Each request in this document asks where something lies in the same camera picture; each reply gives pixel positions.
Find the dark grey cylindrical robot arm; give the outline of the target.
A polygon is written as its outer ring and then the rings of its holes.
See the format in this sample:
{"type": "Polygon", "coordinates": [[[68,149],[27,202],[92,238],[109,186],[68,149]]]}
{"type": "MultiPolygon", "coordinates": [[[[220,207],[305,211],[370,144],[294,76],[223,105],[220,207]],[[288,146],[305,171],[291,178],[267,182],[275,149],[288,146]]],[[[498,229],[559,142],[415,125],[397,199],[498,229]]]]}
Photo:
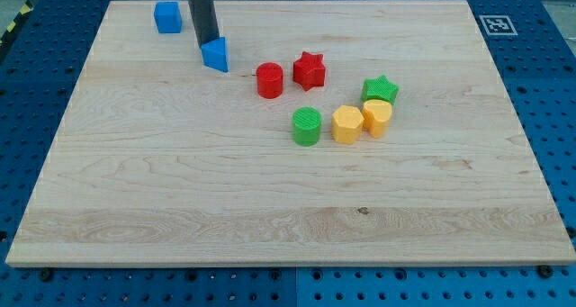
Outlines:
{"type": "Polygon", "coordinates": [[[220,37],[213,0],[187,0],[198,45],[220,37]]]}

